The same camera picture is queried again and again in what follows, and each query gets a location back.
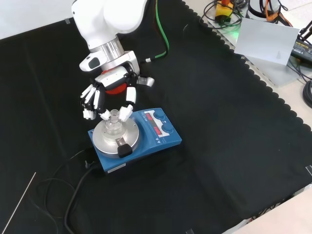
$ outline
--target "black cloth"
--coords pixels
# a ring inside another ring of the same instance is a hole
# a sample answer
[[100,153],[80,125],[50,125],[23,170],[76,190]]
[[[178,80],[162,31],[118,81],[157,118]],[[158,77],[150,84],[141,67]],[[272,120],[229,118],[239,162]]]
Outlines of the black cloth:
[[[140,60],[165,50],[153,5],[135,32],[119,36]],[[311,181],[311,129],[183,2],[159,1],[159,17],[170,51],[142,65],[156,83],[138,89],[136,109],[163,108],[183,142],[120,173],[89,177],[72,217],[79,233],[219,234]],[[90,146],[87,131],[99,119],[83,119],[79,95],[100,71],[79,69],[89,52],[72,20],[7,39],[0,52],[4,227],[34,172],[38,182]],[[75,184],[81,174],[72,165],[63,175]],[[63,213],[70,190],[57,185],[51,194],[50,209]],[[27,199],[7,233],[25,230],[55,233]]]

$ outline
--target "power cable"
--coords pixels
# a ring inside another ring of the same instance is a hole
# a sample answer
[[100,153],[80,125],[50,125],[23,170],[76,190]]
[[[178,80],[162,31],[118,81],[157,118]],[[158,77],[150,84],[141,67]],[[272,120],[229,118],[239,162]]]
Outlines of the power cable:
[[[52,174],[51,178],[55,178],[55,176],[59,173],[59,171],[60,171],[69,161],[71,161],[73,158],[75,158],[76,156],[80,155],[82,152],[85,152],[85,151],[87,151],[87,150],[89,150],[89,149],[92,149],[92,147],[91,147],[91,148],[84,149],[84,150],[81,150],[81,151],[79,151],[78,153],[76,153],[74,156],[72,156],[70,159],[66,160],[63,164],[61,164],[61,165],[54,171],[54,173]],[[51,181],[48,183],[48,185],[47,185],[47,187],[46,187],[46,189],[45,189],[45,192],[44,192],[44,202],[43,202],[44,208],[45,208],[45,210],[46,210],[52,217],[54,217],[54,218],[63,218],[62,216],[53,215],[51,212],[49,212],[48,207],[47,207],[47,197],[48,197],[49,189],[50,189],[50,187],[51,187],[51,183],[52,183],[52,182],[53,182],[53,181],[51,180]]]
[[82,183],[84,182],[85,178],[89,175],[89,173],[95,169],[100,169],[101,168],[101,164],[100,163],[97,163],[95,165],[91,165],[91,167],[87,170],[87,172],[81,177],[78,185],[76,186],[76,189],[74,191],[74,194],[70,200],[70,202],[68,203],[68,206],[67,206],[67,209],[66,209],[66,213],[64,215],[64,226],[65,228],[67,229],[67,231],[70,233],[70,234],[75,234],[73,232],[73,230],[68,226],[68,220],[69,220],[69,212],[71,210],[71,207],[72,207],[72,204],[74,202],[74,200],[76,199],[76,196],[77,196],[77,193],[79,191],[79,188],[81,187]]
[[[242,23],[243,16],[242,16],[238,11],[236,11],[236,9],[237,9],[237,7],[236,7],[236,0],[233,1],[233,7],[225,6],[225,5],[221,4],[221,3],[219,3],[217,0],[215,0],[215,1],[210,2],[210,3],[209,3],[208,5],[206,5],[206,7],[204,8],[204,14],[203,14],[203,16],[199,19],[199,23],[200,23],[201,25],[203,25],[203,26],[205,27],[205,25],[202,23],[202,19],[203,19],[204,17],[206,17],[207,19],[209,19],[209,20],[211,20],[211,21],[217,22],[217,20],[212,19],[212,18],[210,18],[209,16],[207,16],[207,13],[210,11],[210,9],[212,9],[214,6],[217,6],[218,4],[221,5],[221,6],[223,6],[223,7],[229,8],[229,9],[231,9],[232,11],[231,11],[231,13],[230,13],[225,19],[223,19],[221,22],[219,22],[219,24],[221,24],[221,25],[223,25],[223,26],[217,27],[217,28],[214,27],[214,29],[224,29],[224,28],[227,28],[227,27],[234,27],[234,26],[238,26],[238,25],[240,25],[240,24]],[[225,23],[225,21],[226,21],[227,19],[231,18],[232,15],[236,15],[236,16],[238,17],[238,20],[235,21],[235,22],[233,22],[233,23],[228,23],[228,24]]]
[[36,186],[35,186],[35,190],[36,192],[38,192],[38,188],[40,186],[42,186],[43,184],[45,183],[48,183],[47,185],[47,188],[45,190],[45,193],[44,193],[44,208],[40,207],[38,204],[36,204],[31,196],[31,191],[28,192],[28,199],[30,200],[30,202],[32,203],[32,205],[37,208],[40,212],[42,212],[43,214],[45,214],[46,216],[48,216],[54,223],[55,227],[56,227],[56,234],[59,233],[59,227],[58,227],[58,224],[57,224],[57,221],[56,219],[57,218],[62,218],[62,217],[59,217],[59,216],[55,216],[53,215],[48,209],[47,209],[47,195],[48,195],[48,192],[49,192],[49,188],[51,186],[51,183],[53,181],[55,182],[62,182],[63,184],[67,185],[68,187],[70,187],[73,192],[75,191],[75,188],[74,186],[63,180],[63,179],[59,179],[59,178],[55,178],[55,176],[58,174],[58,172],[68,163],[70,162],[73,158],[75,158],[76,156],[78,156],[79,154],[81,154],[82,152],[86,151],[86,150],[89,150],[89,149],[92,149],[91,147],[90,148],[87,148],[87,149],[84,149],[84,150],[81,150],[79,151],[77,154],[75,154],[74,156],[72,156],[70,159],[66,160],[63,164],[61,164],[56,170],[55,172],[53,173],[52,177],[51,178],[48,178],[48,179],[45,179],[43,181],[41,181],[40,183],[38,183]]
[[144,63],[144,62],[151,62],[151,61],[154,61],[156,59],[160,59],[160,58],[163,58],[165,57],[168,53],[169,53],[169,41],[167,39],[167,36],[161,26],[161,23],[160,23],[160,20],[159,20],[159,15],[158,15],[158,0],[155,1],[155,17],[156,17],[156,22],[157,22],[157,26],[158,26],[158,30],[160,32],[160,35],[162,37],[162,40],[164,42],[164,45],[166,47],[166,51],[164,51],[163,53],[159,54],[159,55],[156,55],[155,57],[150,57],[150,58],[147,58],[145,59],[144,61],[142,61],[141,63]]
[[298,65],[298,68],[296,68],[293,64],[293,62],[291,60],[289,60],[290,64],[293,66],[293,68],[296,70],[295,72],[297,74],[299,74],[302,79],[306,82],[305,86],[303,87],[303,91],[302,91],[302,97],[303,97],[303,100],[304,102],[310,107],[312,108],[312,91],[311,91],[311,88],[312,88],[312,78],[306,76],[305,74],[303,74],[301,72],[301,68],[300,68],[300,64]]

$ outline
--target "black cable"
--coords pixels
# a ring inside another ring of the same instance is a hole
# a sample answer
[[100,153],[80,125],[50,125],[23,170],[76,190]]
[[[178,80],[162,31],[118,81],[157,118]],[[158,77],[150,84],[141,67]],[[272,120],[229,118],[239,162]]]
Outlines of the black cable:
[[[229,7],[229,6],[225,6],[225,5],[221,4],[221,3],[219,3],[217,0],[215,0],[215,1],[210,2],[210,3],[209,3],[208,5],[206,5],[206,7],[204,8],[204,14],[203,14],[203,16],[199,19],[199,23],[200,23],[201,25],[203,25],[203,23],[202,23],[201,21],[202,21],[202,19],[203,19],[204,17],[206,17],[206,18],[209,19],[209,20],[212,20],[212,21],[215,21],[215,22],[216,22],[215,19],[212,19],[212,18],[208,17],[206,14],[209,12],[209,10],[210,10],[211,8],[213,8],[214,6],[217,6],[217,4],[219,4],[219,5],[223,6],[223,7],[227,7],[227,8],[229,8],[229,9],[231,9],[232,12],[221,22],[221,25],[224,25],[223,27],[218,27],[218,28],[215,28],[215,27],[214,27],[214,29],[223,29],[223,28],[227,28],[227,27],[234,27],[234,26],[238,26],[238,25],[240,25],[240,24],[242,23],[242,20],[243,20],[242,15],[241,15],[239,12],[236,12],[236,11],[235,11],[235,9],[236,9],[236,0],[234,0],[233,8],[232,8],[232,7]],[[238,17],[238,20],[235,21],[235,22],[233,22],[233,23],[225,24],[225,21],[226,21],[228,18],[230,18],[231,15],[233,15],[233,14],[236,15],[236,16]]]
[[288,11],[288,8],[286,6],[284,6],[280,0],[277,0],[278,3],[280,4],[280,6],[285,10],[285,11]]
[[236,0],[236,7],[242,9],[248,4],[248,1],[249,0]]
[[297,73],[302,77],[302,79],[306,82],[305,86],[303,87],[303,91],[302,91],[302,97],[304,102],[310,107],[312,108],[312,92],[311,92],[311,88],[312,88],[312,78],[306,76],[305,74],[303,74],[301,72],[301,68],[300,68],[300,64],[298,65],[298,69],[294,66],[293,62],[291,60],[289,60],[290,64],[294,67],[294,69],[297,71]]
[[[56,170],[55,172],[52,174],[51,178],[55,178],[55,176],[58,174],[58,172],[70,161],[72,160],[73,158],[75,158],[76,156],[80,155],[82,152],[85,152],[86,150],[89,150],[89,149],[92,149],[92,147],[90,148],[87,148],[87,149],[84,149],[84,150],[81,150],[79,151],[78,153],[76,153],[74,156],[72,156],[70,159],[66,160],[63,164],[61,164]],[[56,216],[56,215],[53,215],[51,212],[49,212],[48,210],[48,207],[47,207],[47,197],[48,197],[48,193],[49,193],[49,190],[50,190],[50,187],[51,187],[51,183],[52,183],[52,180],[48,183],[46,189],[45,189],[45,192],[44,192],[44,208],[45,210],[54,218],[63,218],[62,216]]]
[[91,167],[87,170],[87,172],[81,177],[78,185],[76,186],[76,189],[74,191],[74,194],[70,200],[70,202],[68,203],[68,206],[67,206],[67,209],[66,209],[66,212],[65,212],[65,216],[64,216],[64,226],[65,228],[67,229],[67,231],[70,233],[70,234],[75,234],[71,229],[70,227],[68,226],[68,219],[69,219],[69,212],[71,210],[71,207],[72,207],[72,204],[77,196],[77,193],[79,191],[79,188],[81,187],[83,181],[85,180],[85,178],[89,175],[89,173],[95,169],[100,169],[101,168],[101,164],[100,163],[97,163],[97,164],[94,164],[94,165],[91,165]]
[[311,42],[309,42],[308,40],[306,40],[305,38],[303,38],[303,36],[298,35],[300,37],[300,40],[306,44],[312,45]]
[[[48,182],[48,181],[52,181],[52,180],[55,180],[55,181],[58,181],[58,182],[62,182],[62,183],[64,183],[64,184],[68,185],[69,187],[71,187],[73,190],[75,190],[75,188],[74,188],[70,183],[68,183],[67,181],[65,181],[65,180],[63,180],[63,179],[49,178],[49,179],[46,179],[46,180],[44,180],[44,181],[41,181],[39,184],[37,184],[37,185],[36,185],[36,191],[38,190],[38,187],[39,187],[40,185],[42,185],[43,183],[46,183],[46,182]],[[58,224],[57,224],[56,220],[53,218],[53,216],[52,216],[49,212],[47,212],[46,210],[44,210],[43,208],[41,208],[39,205],[37,205],[37,204],[34,202],[34,200],[33,200],[32,197],[31,197],[30,192],[28,193],[28,199],[30,200],[30,202],[33,204],[34,207],[36,207],[39,211],[41,211],[43,214],[45,214],[46,216],[48,216],[48,217],[53,221],[53,223],[55,224],[56,230],[57,230],[56,233],[58,234],[58,233],[59,233],[59,227],[58,227]]]

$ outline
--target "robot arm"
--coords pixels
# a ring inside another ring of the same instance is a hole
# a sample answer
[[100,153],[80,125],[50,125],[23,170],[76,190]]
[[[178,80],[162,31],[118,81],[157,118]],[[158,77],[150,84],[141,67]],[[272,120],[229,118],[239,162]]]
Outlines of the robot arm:
[[132,51],[125,52],[116,37],[117,33],[136,30],[143,19],[147,0],[76,0],[72,13],[77,28],[86,40],[90,54],[80,63],[83,71],[101,67],[107,73],[95,79],[81,94],[83,116],[95,119],[96,112],[108,119],[110,112],[103,105],[106,90],[127,84],[126,105],[121,107],[119,118],[126,121],[136,102],[136,84],[152,86],[154,79],[140,78],[137,59]]

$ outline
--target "green cable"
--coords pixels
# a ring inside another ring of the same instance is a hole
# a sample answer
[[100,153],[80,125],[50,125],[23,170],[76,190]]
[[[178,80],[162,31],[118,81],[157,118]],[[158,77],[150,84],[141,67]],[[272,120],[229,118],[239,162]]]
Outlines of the green cable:
[[[167,48],[168,48],[168,50],[169,50],[169,42],[168,42],[168,39],[167,39],[167,37],[166,37],[166,34],[165,34],[164,30],[163,30],[162,27],[161,27],[161,23],[160,23],[159,16],[158,16],[158,0],[156,0],[156,21],[157,21],[157,25],[158,25],[158,27],[159,27],[159,29],[160,29],[160,32],[161,32],[161,34],[162,34],[162,36],[163,36],[163,38],[164,38],[164,40],[165,40],[165,42],[166,42],[166,44],[167,44]],[[167,51],[165,51],[164,53],[162,53],[162,54],[160,54],[160,55],[156,55],[155,58],[162,57],[162,56],[164,56],[166,53],[167,53]]]

